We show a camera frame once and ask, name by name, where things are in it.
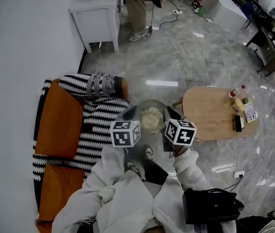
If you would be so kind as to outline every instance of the khaki pants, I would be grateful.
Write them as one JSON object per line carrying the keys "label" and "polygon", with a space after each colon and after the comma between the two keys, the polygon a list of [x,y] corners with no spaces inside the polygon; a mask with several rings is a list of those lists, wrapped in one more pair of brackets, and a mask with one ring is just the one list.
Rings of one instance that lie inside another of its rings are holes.
{"label": "khaki pants", "polygon": [[146,27],[146,5],[144,0],[126,0],[129,21],[134,32],[141,32]]}

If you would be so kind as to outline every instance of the black and white striped blanket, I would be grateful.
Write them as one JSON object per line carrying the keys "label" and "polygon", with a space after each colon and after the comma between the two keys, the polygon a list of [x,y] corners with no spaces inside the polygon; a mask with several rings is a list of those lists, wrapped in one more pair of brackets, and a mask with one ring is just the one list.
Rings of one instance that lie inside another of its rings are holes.
{"label": "black and white striped blanket", "polygon": [[34,131],[33,175],[37,205],[40,204],[40,193],[46,164],[82,168],[85,177],[91,168],[100,160],[102,148],[111,144],[110,123],[117,115],[128,108],[129,102],[118,98],[121,78],[104,74],[75,74],[60,79],[59,85],[73,96],[83,98],[83,124],[77,153],[73,160],[41,154],[35,154],[36,141],[43,105],[47,97],[51,79],[46,79],[40,97]]}

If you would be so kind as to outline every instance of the marble floor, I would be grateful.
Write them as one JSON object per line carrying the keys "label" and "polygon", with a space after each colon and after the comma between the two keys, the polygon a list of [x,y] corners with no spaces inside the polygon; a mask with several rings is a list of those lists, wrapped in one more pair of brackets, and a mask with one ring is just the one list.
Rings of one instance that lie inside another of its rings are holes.
{"label": "marble floor", "polygon": [[[245,170],[242,182],[234,190],[245,205],[244,216],[266,216],[275,209],[275,73],[265,77],[257,73],[260,62],[246,43],[255,27],[242,29],[237,35],[207,23],[192,12],[191,1],[173,1],[184,12],[174,23],[154,30],[150,38],[129,42],[130,29],[120,28],[119,52],[112,43],[93,45],[85,59],[83,73],[105,72],[124,77],[129,83],[130,102],[160,100],[166,105],[183,96],[194,85],[218,87],[246,86],[259,115],[259,129],[252,138],[194,142],[199,153],[198,166],[209,182],[226,188],[237,182],[233,172]],[[150,24],[152,4],[147,4]],[[164,1],[155,7],[153,26],[175,19],[174,6]],[[175,81],[178,86],[146,85],[146,80]],[[170,173],[175,170],[169,154],[160,151],[161,136],[154,136],[155,161]],[[231,169],[219,172],[225,166]]]}

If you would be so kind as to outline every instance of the electrical outlet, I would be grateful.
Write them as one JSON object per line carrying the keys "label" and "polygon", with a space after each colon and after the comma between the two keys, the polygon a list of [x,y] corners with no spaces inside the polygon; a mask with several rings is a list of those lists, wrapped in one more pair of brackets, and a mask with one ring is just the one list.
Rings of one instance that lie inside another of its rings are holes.
{"label": "electrical outlet", "polygon": [[237,171],[237,172],[234,173],[235,178],[239,178],[239,175],[244,176],[244,170],[242,170],[242,171]]}
{"label": "electrical outlet", "polygon": [[178,11],[178,10],[172,10],[172,13],[174,14],[178,14],[178,15],[181,15],[183,12],[180,10],[180,11]]}

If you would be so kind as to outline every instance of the white sleeve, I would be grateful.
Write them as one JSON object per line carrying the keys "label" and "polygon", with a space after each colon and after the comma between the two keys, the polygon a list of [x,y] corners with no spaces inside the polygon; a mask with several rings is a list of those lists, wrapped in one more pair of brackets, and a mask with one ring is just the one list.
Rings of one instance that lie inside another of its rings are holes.
{"label": "white sleeve", "polygon": [[[177,171],[177,178],[184,189],[209,190],[213,187],[207,182],[206,176],[196,165],[199,154],[188,149],[182,155],[177,156],[174,161],[174,168]],[[223,233],[236,233],[236,222],[229,221],[221,223]]]}
{"label": "white sleeve", "polygon": [[101,160],[92,168],[83,186],[74,192],[66,206],[58,213],[52,224],[53,233],[75,232],[79,223],[92,223],[101,208],[99,192],[114,185],[124,174],[123,149],[107,146],[102,150]]}

